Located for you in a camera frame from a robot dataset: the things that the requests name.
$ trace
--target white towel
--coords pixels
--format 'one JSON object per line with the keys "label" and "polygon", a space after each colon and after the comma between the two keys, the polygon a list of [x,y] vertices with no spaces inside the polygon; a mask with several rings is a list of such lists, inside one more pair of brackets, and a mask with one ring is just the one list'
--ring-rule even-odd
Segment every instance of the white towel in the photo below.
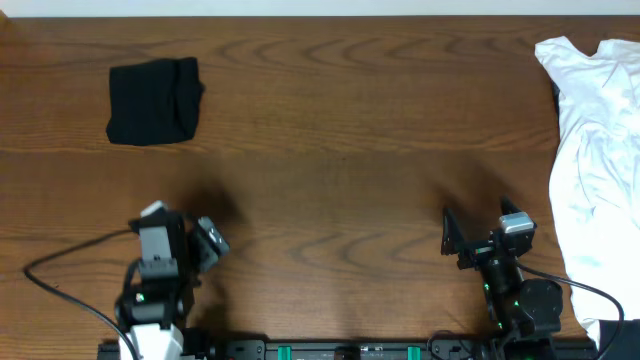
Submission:
{"label": "white towel", "polygon": [[[589,57],[566,37],[536,45],[560,88],[560,146],[549,182],[558,242],[572,280],[640,318],[640,43],[606,40]],[[578,322],[599,344],[603,297],[572,288]]]}

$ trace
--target green tape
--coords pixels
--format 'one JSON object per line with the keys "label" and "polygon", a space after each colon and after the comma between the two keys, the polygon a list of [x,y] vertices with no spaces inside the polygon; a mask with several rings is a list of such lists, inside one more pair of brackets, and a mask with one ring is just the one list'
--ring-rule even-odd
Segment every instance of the green tape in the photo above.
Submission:
{"label": "green tape", "polygon": [[291,360],[291,347],[279,346],[278,347],[278,360]]}
{"label": "green tape", "polygon": [[417,346],[409,346],[407,349],[407,360],[420,360],[420,348]]}

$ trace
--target white fabric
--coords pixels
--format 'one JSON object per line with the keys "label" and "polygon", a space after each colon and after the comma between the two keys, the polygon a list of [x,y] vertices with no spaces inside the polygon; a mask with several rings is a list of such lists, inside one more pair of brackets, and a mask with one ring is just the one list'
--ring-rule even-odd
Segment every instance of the white fabric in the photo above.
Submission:
{"label": "white fabric", "polygon": [[[536,45],[560,88],[560,146],[549,183],[567,274],[640,318],[640,43],[606,40],[595,55],[566,37]],[[578,322],[599,344],[597,319],[617,320],[603,297],[572,288]]]}

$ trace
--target crumpled white cloth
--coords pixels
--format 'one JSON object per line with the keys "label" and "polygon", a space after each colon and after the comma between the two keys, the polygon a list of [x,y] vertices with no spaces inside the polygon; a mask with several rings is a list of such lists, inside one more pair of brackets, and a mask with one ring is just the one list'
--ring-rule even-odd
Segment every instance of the crumpled white cloth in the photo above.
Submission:
{"label": "crumpled white cloth", "polygon": [[[549,182],[567,275],[615,297],[640,318],[640,43],[606,40],[595,55],[566,37],[536,45],[560,88],[560,146]],[[578,322],[599,344],[603,297],[573,287]]]}

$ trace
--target brown wood surface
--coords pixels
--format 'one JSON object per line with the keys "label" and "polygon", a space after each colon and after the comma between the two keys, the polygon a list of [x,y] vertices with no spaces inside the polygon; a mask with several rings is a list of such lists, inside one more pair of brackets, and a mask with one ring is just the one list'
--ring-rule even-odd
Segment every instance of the brown wood surface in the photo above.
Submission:
{"label": "brown wood surface", "polygon": [[[192,325],[290,338],[491,329],[480,276],[440,256],[506,193],[538,222],[522,261],[564,274],[548,200],[558,145],[534,44],[640,40],[638,18],[23,19],[0,35],[0,358],[92,359],[115,335],[21,267],[156,199],[212,215],[232,253]],[[196,56],[193,141],[109,144],[108,70]],[[111,315],[132,236],[37,270]],[[584,336],[565,289],[562,336]]]}

